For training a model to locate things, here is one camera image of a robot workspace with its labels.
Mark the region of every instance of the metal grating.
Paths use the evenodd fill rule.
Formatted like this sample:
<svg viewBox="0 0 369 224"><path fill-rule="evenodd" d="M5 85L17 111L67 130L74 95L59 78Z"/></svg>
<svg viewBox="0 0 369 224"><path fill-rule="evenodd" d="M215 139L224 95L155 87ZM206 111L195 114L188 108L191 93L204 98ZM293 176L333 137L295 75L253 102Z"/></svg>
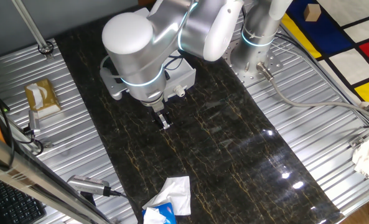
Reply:
<svg viewBox="0 0 369 224"><path fill-rule="evenodd" d="M39 159L65 181L75 174L84 175L106 180L113 189L123 191L58 46L54 40L51 42L55 46L53 60L46 60L37 46L0 58L0 97L11 108L8 115L20 127L27 126L29 105L24 86L48 78L62 110L40 120L42 132L36 138L51 141L54 147L45 150ZM137 223L125 198L95 196L95 202L108 218ZM41 223L70 221L70 217L51 207L46 212Z"/></svg>
<svg viewBox="0 0 369 224"><path fill-rule="evenodd" d="M274 43L300 54L281 39ZM300 103L343 101L324 74L317 73L297 55L274 46L271 49L284 65L274 78L290 100ZM266 79L247 86L247 90L345 216L369 201L369 180L354 171L353 149L348 143L365 130L365 124L353 111L334 106L292 107L282 101Z"/></svg>

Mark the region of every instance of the metal rod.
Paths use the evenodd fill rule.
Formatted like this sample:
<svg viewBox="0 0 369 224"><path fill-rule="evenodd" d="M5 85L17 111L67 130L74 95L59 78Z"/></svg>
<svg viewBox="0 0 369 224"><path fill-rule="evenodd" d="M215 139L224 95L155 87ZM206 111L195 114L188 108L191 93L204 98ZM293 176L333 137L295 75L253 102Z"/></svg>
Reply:
<svg viewBox="0 0 369 224"><path fill-rule="evenodd" d="M8 164L10 156L11 148L0 141L0 164ZM27 157L15 153L12 169L7 172L0 170L0 180L79 222L110 223L108 218L90 202L75 194L76 192L68 184L61 180L60 184L66 184L64 188L56 182L53 178L59 177L53 176L54 173L49 168L46 167L43 172L36 165L46 167L31 154Z"/></svg>
<svg viewBox="0 0 369 224"><path fill-rule="evenodd" d="M35 37L35 40L39 44L40 48L44 50L44 52L50 51L49 46L47 45L45 39L42 37L42 34L39 32L35 22L32 20L30 14L28 13L22 1L21 0L11 0L11 1L17 8L24 22L27 24L30 32Z"/></svg>

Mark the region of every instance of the black keyboard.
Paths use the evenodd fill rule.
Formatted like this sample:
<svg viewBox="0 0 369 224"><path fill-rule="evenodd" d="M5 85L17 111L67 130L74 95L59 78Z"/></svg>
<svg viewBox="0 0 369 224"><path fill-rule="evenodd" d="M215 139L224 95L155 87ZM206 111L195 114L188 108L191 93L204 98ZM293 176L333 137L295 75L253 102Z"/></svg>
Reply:
<svg viewBox="0 0 369 224"><path fill-rule="evenodd" d="M4 222L31 224L46 215L42 204L31 196L0 181L0 211Z"/></svg>

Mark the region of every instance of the floor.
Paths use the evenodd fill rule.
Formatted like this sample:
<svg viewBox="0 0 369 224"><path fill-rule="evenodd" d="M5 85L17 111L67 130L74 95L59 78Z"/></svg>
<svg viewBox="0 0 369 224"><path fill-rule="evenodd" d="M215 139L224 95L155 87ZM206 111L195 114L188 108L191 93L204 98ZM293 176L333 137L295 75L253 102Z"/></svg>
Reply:
<svg viewBox="0 0 369 224"><path fill-rule="evenodd" d="M340 224L369 224L369 202Z"/></svg>

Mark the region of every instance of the black marble surface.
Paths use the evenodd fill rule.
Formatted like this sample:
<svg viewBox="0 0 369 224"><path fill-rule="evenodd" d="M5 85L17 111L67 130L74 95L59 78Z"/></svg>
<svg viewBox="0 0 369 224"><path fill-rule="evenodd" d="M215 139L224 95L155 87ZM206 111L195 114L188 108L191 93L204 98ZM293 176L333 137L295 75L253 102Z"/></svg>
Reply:
<svg viewBox="0 0 369 224"><path fill-rule="evenodd" d="M128 94L109 96L99 75L108 18L55 38L119 179L137 206L167 177L190 176L191 210L178 223L333 223L342 215L222 60L186 56L197 78L166 103L160 131Z"/></svg>

